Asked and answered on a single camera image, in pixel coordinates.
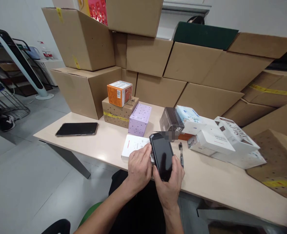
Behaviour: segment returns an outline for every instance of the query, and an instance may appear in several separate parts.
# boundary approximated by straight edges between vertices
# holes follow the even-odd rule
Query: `tower fan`
[[[12,60],[21,70],[23,75],[27,78],[33,88],[38,92],[38,95],[35,96],[38,100],[48,100],[53,98],[53,94],[47,93],[45,87],[42,82],[39,80],[38,76],[34,72],[33,68],[30,66],[28,61],[25,59],[20,49],[14,43],[13,39],[9,36],[9,34],[0,29],[0,42],[10,55]]]

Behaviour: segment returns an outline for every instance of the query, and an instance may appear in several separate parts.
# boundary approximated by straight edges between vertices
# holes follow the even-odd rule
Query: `green cardboard flap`
[[[238,30],[203,24],[179,22],[172,40],[186,44],[227,50]]]

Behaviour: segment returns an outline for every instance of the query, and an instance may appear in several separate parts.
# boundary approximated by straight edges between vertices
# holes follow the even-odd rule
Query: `orange box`
[[[113,105],[123,107],[131,100],[133,84],[125,81],[116,81],[107,85],[109,102]]]

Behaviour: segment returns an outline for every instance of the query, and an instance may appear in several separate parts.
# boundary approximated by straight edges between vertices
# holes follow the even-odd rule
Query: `green chair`
[[[78,227],[80,227],[88,219],[88,217],[91,216],[91,214],[98,208],[98,206],[101,205],[101,203],[102,201],[98,202],[97,204],[94,204],[92,207],[89,208],[89,210],[86,212],[86,214],[82,218],[82,221],[80,222]]]

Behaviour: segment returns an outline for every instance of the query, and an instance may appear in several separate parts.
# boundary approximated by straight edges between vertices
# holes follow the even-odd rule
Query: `lavender box with dots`
[[[130,124],[128,133],[135,136],[143,137],[146,126],[149,122],[149,117],[152,107],[143,104],[138,104],[130,116]]]

